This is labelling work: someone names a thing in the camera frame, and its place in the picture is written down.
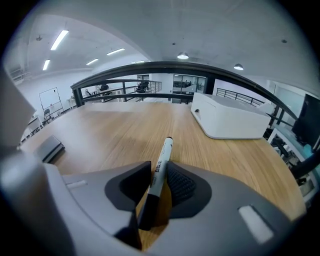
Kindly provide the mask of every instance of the table surface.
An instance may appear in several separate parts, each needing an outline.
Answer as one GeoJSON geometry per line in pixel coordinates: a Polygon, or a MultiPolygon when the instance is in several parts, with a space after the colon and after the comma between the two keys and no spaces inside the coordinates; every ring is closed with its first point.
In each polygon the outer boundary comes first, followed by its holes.
{"type": "MultiPolygon", "coordinates": [[[[299,187],[283,160],[264,139],[207,137],[190,105],[151,102],[89,103],[45,126],[22,150],[33,152],[54,135],[65,152],[54,164],[62,175],[94,172],[139,161],[155,169],[166,137],[173,138],[171,160],[236,178],[278,206],[291,220],[306,212],[299,187]]],[[[137,206],[137,213],[146,194],[137,206]]],[[[139,230],[145,250],[164,230],[171,194],[163,186],[156,227],[139,230]]]]}

